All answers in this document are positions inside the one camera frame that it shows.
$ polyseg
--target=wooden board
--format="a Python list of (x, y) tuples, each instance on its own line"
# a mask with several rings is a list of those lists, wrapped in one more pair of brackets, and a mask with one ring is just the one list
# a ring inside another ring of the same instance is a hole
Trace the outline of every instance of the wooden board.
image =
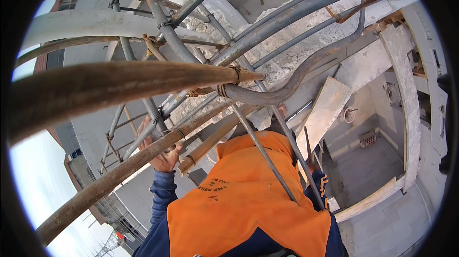
[[(345, 84), (338, 82), (332, 77), (327, 78), (322, 90), (318, 94), (311, 113), (300, 126), (300, 128), (307, 127), (311, 149), (316, 147), (319, 140), (322, 139), (325, 132), (330, 128), (344, 105), (346, 105), (347, 100), (351, 97), (351, 93), (351, 89)], [(301, 154), (306, 159), (307, 145), (303, 130), (296, 137), (296, 143), (300, 148)]]
[(395, 75), (400, 89), (403, 110), (405, 116), (405, 146), (404, 167), (405, 179), (403, 191), (415, 184), (418, 172), (419, 155), (421, 148), (421, 130), (419, 124), (419, 101), (407, 53), (411, 51), (415, 43), (410, 31), (404, 26), (397, 28), (390, 25), (380, 34), (381, 41), (391, 59)]
[(403, 180), (403, 176), (397, 181), (395, 177), (392, 178), (388, 183), (383, 185), (369, 197), (335, 214), (336, 222), (340, 223), (348, 220), (383, 202), (402, 187), (403, 183), (401, 181)]

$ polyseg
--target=worker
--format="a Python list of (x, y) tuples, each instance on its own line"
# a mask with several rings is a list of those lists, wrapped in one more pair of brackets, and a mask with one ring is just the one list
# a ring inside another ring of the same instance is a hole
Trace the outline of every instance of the worker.
[[(285, 106), (279, 110), (285, 117)], [(149, 122), (147, 117), (138, 132)], [(152, 226), (136, 257), (348, 256), (325, 196), (327, 176), (317, 163), (308, 165), (326, 208), (321, 211), (310, 185), (302, 190), (297, 158), (277, 119), (273, 116), (262, 131), (251, 127), (298, 204), (238, 124), (228, 141), (217, 145), (218, 162), (205, 180), (180, 199), (174, 167), (182, 145), (150, 161), (155, 168)], [(140, 150), (152, 142), (147, 137)]]

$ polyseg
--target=concrete beam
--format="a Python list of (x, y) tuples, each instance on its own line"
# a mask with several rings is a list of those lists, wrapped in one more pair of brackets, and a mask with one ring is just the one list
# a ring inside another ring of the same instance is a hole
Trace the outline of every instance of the concrete beam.
[[(177, 27), (175, 32), (180, 38), (213, 42), (206, 34), (182, 27)], [(27, 30), (21, 50), (64, 38), (82, 36), (142, 38), (143, 34), (156, 36), (158, 33), (156, 20), (139, 15), (101, 10), (65, 10), (35, 17)]]
[(421, 148), (421, 131), (419, 124), (419, 101), (411, 70), (408, 52), (415, 46), (410, 31), (404, 26), (390, 25), (380, 34), (381, 41), (391, 59), (397, 81), (405, 116), (404, 168), (405, 178), (403, 191), (416, 182)]

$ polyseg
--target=concrete block wall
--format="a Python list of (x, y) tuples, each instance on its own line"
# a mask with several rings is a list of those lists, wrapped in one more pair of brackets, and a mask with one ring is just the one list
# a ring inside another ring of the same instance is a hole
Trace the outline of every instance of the concrete block wall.
[(349, 256), (395, 257), (410, 249), (430, 223), (423, 198), (413, 186), (405, 195), (397, 191), (338, 226)]

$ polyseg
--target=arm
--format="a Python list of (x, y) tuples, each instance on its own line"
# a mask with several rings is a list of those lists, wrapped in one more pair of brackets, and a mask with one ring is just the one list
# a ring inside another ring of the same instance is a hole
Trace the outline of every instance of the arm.
[[(321, 170), (320, 167), (318, 166), (317, 163), (315, 164), (308, 164), (307, 168), (309, 169), (309, 172), (311, 173), (313, 180), (314, 180), (314, 185), (317, 187), (318, 192), (320, 194), (320, 197), (322, 199), (322, 202), (325, 205), (326, 209), (329, 209), (328, 201), (327, 201), (327, 196), (325, 195), (325, 186), (328, 183), (328, 177), (326, 174), (324, 174)], [(311, 188), (311, 185), (307, 187), (307, 189), (304, 191), (304, 195), (306, 195), (307, 198), (309, 198), (313, 205), (314, 209), (317, 211), (320, 211), (320, 207), (317, 203), (317, 199), (314, 196), (313, 189)]]
[(177, 199), (175, 189), (177, 185), (174, 183), (174, 173), (165, 173), (155, 170), (155, 180), (150, 187), (150, 191), (154, 194), (152, 206), (152, 218), (150, 223), (152, 226), (148, 232), (151, 232), (158, 220), (166, 213), (169, 203)]
[[(151, 121), (147, 116), (137, 129), (137, 133), (142, 132), (146, 125)], [(146, 139), (139, 145), (139, 150), (144, 150), (147, 146), (153, 143), (153, 138), (148, 135)], [(166, 213), (168, 205), (177, 199), (175, 189), (177, 185), (174, 183), (174, 167), (179, 161), (181, 144), (176, 144), (175, 149), (169, 152), (162, 152), (157, 157), (150, 161), (150, 164), (155, 168), (155, 180), (150, 187), (150, 191), (154, 194), (152, 206), (152, 218), (150, 223), (152, 226), (148, 230), (149, 233), (157, 224), (158, 220)]]

